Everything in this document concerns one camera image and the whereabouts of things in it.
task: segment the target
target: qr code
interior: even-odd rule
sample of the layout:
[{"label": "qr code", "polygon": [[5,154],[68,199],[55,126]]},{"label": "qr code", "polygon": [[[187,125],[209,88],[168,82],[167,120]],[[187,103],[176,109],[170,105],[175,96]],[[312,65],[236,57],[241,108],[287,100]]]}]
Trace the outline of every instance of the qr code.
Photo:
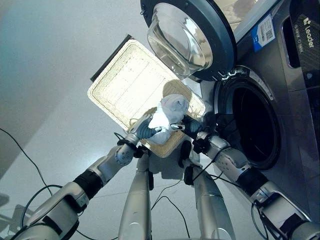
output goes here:
[{"label": "qr code", "polygon": [[265,32],[266,35],[266,40],[268,41],[269,39],[271,39],[274,36],[274,33],[272,31],[272,29],[269,29],[268,31]]}]

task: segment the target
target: black cable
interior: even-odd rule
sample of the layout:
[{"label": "black cable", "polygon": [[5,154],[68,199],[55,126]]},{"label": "black cable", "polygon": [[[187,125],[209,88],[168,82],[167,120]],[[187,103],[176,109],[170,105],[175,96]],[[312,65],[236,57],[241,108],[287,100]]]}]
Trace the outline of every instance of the black cable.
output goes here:
[{"label": "black cable", "polygon": [[251,218],[252,218],[252,222],[253,222],[253,224],[254,224],[254,227],[255,227],[255,229],[257,230],[257,232],[260,234],[260,236],[261,236],[264,240],[269,240],[269,236],[268,236],[268,232],[267,232],[267,229],[266,229],[265,224],[262,222],[262,225],[263,225],[263,228],[264,228],[264,230],[265,230],[266,236],[264,236],[264,235],[262,234],[262,232],[259,230],[259,228],[258,228],[258,226],[257,226],[256,220],[255,220],[255,217],[254,217],[254,206],[255,206],[255,204],[252,203],[252,204],[251,204]]},{"label": "black cable", "polygon": [[3,131],[4,133],[6,133],[10,138],[12,138],[12,140],[18,145],[18,147],[20,148],[20,150],[23,152],[23,154],[26,156],[27,159],[30,160],[30,162],[35,166],[36,170],[38,171],[39,173],[39,176],[43,182],[43,184],[46,186],[46,188],[49,190],[49,193],[50,195],[52,196],[52,192],[51,190],[48,188],[45,180],[44,180],[44,177],[42,176],[41,172],[40,172],[40,169],[38,168],[38,166],[35,164],[34,161],[31,160],[31,158],[26,154],[26,152],[23,150],[23,148],[20,146],[20,144],[18,143],[18,141],[10,134],[8,133],[6,130],[3,130],[2,128],[0,128],[1,131]]},{"label": "black cable", "polygon": [[220,177],[221,177],[222,174],[223,174],[223,172],[221,172],[221,173],[219,174],[219,176],[216,176],[215,178],[212,178],[212,177],[211,177],[211,179],[212,179],[213,181],[215,181],[215,180],[217,180],[217,179],[220,179]]},{"label": "black cable", "polygon": [[62,188],[62,186],[60,185],[55,185],[55,184],[51,184],[51,185],[47,185],[47,186],[44,186],[43,188],[41,188],[39,191],[37,191],[31,198],[30,200],[28,201],[28,203],[25,205],[24,209],[23,209],[23,212],[22,212],[22,215],[21,215],[21,219],[20,219],[20,227],[21,229],[23,229],[25,226],[24,226],[24,219],[25,219],[25,215],[26,215],[26,212],[27,212],[27,209],[29,207],[29,205],[31,204],[31,202],[36,198],[36,196],[38,196],[43,190],[45,190],[46,188],[50,188],[50,187],[55,187],[55,188]]},{"label": "black cable", "polygon": [[41,223],[35,223],[33,225],[30,225],[30,226],[25,226],[23,228],[21,228],[19,231],[16,232],[16,234],[10,239],[10,240],[14,240],[16,239],[20,234],[22,234],[24,231],[26,231],[27,229],[30,229],[32,227],[35,227],[35,226],[48,226],[47,224],[41,222]]},{"label": "black cable", "polygon": [[170,185],[170,186],[167,186],[165,187],[164,189],[162,189],[162,191],[160,192],[160,194],[158,195],[158,197],[156,198],[156,200],[154,201],[154,204],[152,205],[151,208],[153,208],[155,205],[156,205],[156,202],[158,201],[158,199],[160,198],[161,194],[164,192],[164,190],[166,189],[169,189],[169,188],[172,188],[174,187],[175,185],[178,185],[182,180],[180,179],[177,183],[173,184],[173,185]]},{"label": "black cable", "polygon": [[259,213],[259,217],[260,217],[260,219],[261,219],[261,222],[262,222],[262,225],[263,225],[263,228],[264,228],[264,232],[265,232],[265,235],[266,235],[266,240],[269,240],[269,235],[268,235],[267,227],[266,227],[266,225],[265,225],[265,223],[264,223],[264,221],[263,221],[262,214],[261,214],[261,212],[260,212],[260,210],[259,210],[258,208],[256,208],[256,209],[257,209],[257,211],[258,211],[258,213]]},{"label": "black cable", "polygon": [[[51,188],[51,187],[55,187],[55,188],[62,188],[62,186],[60,185],[54,185],[54,184],[51,184],[51,185],[48,185],[48,186],[45,186],[43,188],[41,188],[39,191],[37,191],[32,197],[31,199],[29,200],[29,202],[25,205],[24,209],[23,209],[23,213],[21,215],[21,221],[20,221],[20,226],[21,226],[21,229],[24,229],[26,228],[26,226],[23,226],[23,222],[24,222],[24,219],[25,219],[25,215],[26,215],[26,212],[27,212],[27,209],[29,207],[29,205],[31,204],[31,202],[36,198],[36,196],[38,196],[43,190],[45,190],[46,188]],[[91,238],[85,234],[83,234],[82,232],[80,232],[79,230],[76,230],[80,235],[84,236],[85,238],[89,239],[89,240],[96,240],[94,238]]]},{"label": "black cable", "polygon": [[192,182],[193,182],[194,180],[196,180],[213,162],[214,162],[214,160],[212,160],[204,169],[202,169],[201,172],[199,172],[198,175],[195,176],[194,179],[192,179]]},{"label": "black cable", "polygon": [[225,181],[225,182],[227,182],[227,183],[229,183],[229,184],[232,184],[233,186],[236,186],[236,187],[238,187],[238,188],[241,188],[241,186],[240,186],[240,185],[238,185],[238,184],[236,184],[236,183],[233,183],[233,182],[231,182],[231,181],[228,181],[228,180],[226,180],[226,179],[224,179],[224,178],[220,177],[220,176],[221,176],[221,174],[220,174],[220,176],[213,175],[213,174],[209,174],[209,176],[211,176],[211,177],[215,177],[215,179],[220,179],[220,180]]},{"label": "black cable", "polygon": [[[26,215],[27,209],[28,209],[29,205],[31,204],[31,202],[35,199],[35,197],[36,197],[37,195],[39,195],[43,190],[48,189],[50,195],[52,196],[53,194],[52,194],[52,192],[51,192],[51,190],[50,190],[50,187],[62,188],[62,186],[60,186],[60,185],[55,185],[55,184],[47,185],[46,182],[45,182],[45,180],[44,180],[44,177],[42,176],[42,174],[41,174],[41,172],[40,172],[40,169],[39,169],[38,166],[35,164],[35,162],[32,161],[32,159],[26,154],[26,152],[25,152],[25,151],[23,150],[23,148],[20,146],[20,144],[18,143],[18,141],[17,141],[9,132],[7,132],[6,130],[4,130],[4,129],[2,129],[2,128],[0,128],[0,130],[3,131],[3,132],[6,133],[9,137],[12,138],[12,140],[17,144],[17,146],[20,148],[20,150],[21,150],[21,151],[23,152],[23,154],[26,156],[26,158],[29,159],[30,162],[35,166],[35,168],[36,168],[36,170],[38,171],[39,176],[40,176],[43,184],[45,185],[43,188],[41,188],[39,191],[37,191],[37,192],[31,197],[31,199],[28,201],[28,203],[27,203],[26,206],[24,207],[23,213],[22,213],[21,219],[20,219],[21,229],[13,236],[13,238],[11,239],[11,240],[13,240],[13,239],[15,239],[19,234],[21,234],[23,231],[27,230],[27,229],[30,228],[30,227],[37,226],[37,225],[46,225],[46,224],[44,224],[44,223],[37,223],[37,224],[31,225],[31,226],[28,226],[28,227],[27,227],[27,226],[24,226],[24,219],[25,219],[25,215]],[[121,136],[121,137],[124,139],[124,137],[123,137],[122,135],[120,135],[119,133],[114,132],[114,134],[115,134],[116,136],[119,135],[119,136]],[[87,238],[87,239],[95,240],[94,238],[91,238],[91,237],[88,237],[88,236],[84,235],[82,232],[80,232],[80,231],[78,231],[78,230],[76,230],[76,231],[77,231],[79,234],[81,234],[82,236],[84,236],[85,238]]]},{"label": "black cable", "polygon": [[80,232],[79,230],[75,230],[78,234],[80,234],[80,235],[82,235],[82,236],[84,236],[85,238],[87,238],[87,239],[90,239],[90,240],[96,240],[96,239],[94,239],[94,238],[91,238],[91,237],[89,237],[89,236],[87,236],[87,235],[84,235],[82,232]]},{"label": "black cable", "polygon": [[182,218],[183,218],[183,221],[184,221],[186,233],[187,233],[187,235],[188,235],[188,238],[190,238],[190,234],[189,234],[189,230],[188,230],[188,226],[187,226],[187,222],[186,222],[185,216],[184,216],[183,213],[180,211],[180,209],[179,209],[167,196],[162,196],[162,197],[160,197],[160,198],[154,203],[154,206],[151,208],[151,211],[152,211],[152,209],[156,206],[156,204],[157,204],[162,198],[166,198],[166,199],[178,210],[178,212],[181,214],[181,216],[182,216]]},{"label": "black cable", "polygon": [[114,132],[113,133],[119,140],[125,139],[124,136],[122,136],[120,133]]}]

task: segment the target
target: front-load washing machine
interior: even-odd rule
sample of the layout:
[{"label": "front-load washing machine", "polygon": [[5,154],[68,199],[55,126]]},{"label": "front-load washing machine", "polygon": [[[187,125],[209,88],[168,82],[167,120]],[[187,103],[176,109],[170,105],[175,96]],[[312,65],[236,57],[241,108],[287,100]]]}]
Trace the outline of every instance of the front-load washing machine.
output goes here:
[{"label": "front-load washing machine", "polygon": [[319,2],[268,2],[240,36],[211,0],[141,0],[141,14],[158,58],[202,80],[212,127],[319,221]]}]

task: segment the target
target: white towel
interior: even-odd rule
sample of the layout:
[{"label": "white towel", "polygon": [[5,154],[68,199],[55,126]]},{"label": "white towel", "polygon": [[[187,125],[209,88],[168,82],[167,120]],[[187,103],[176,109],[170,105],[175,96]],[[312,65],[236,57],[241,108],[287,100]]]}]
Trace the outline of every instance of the white towel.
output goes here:
[{"label": "white towel", "polygon": [[152,120],[149,123],[149,128],[162,127],[162,129],[148,140],[154,144],[165,144],[173,132],[170,125],[180,123],[188,108],[189,102],[185,96],[181,94],[165,96],[158,103]]}]

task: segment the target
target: laundry basket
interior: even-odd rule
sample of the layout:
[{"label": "laundry basket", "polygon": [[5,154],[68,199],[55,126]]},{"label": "laundry basket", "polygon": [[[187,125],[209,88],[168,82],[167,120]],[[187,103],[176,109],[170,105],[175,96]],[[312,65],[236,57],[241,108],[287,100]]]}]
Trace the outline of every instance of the laundry basket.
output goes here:
[{"label": "laundry basket", "polygon": [[[202,100],[184,85],[141,43],[128,40],[99,74],[88,90],[88,97],[127,131],[145,113],[154,113],[158,102],[169,94],[182,94],[189,101],[187,114],[200,119],[205,113]],[[141,140],[161,158],[167,157],[183,140],[174,132],[163,145]]]}]

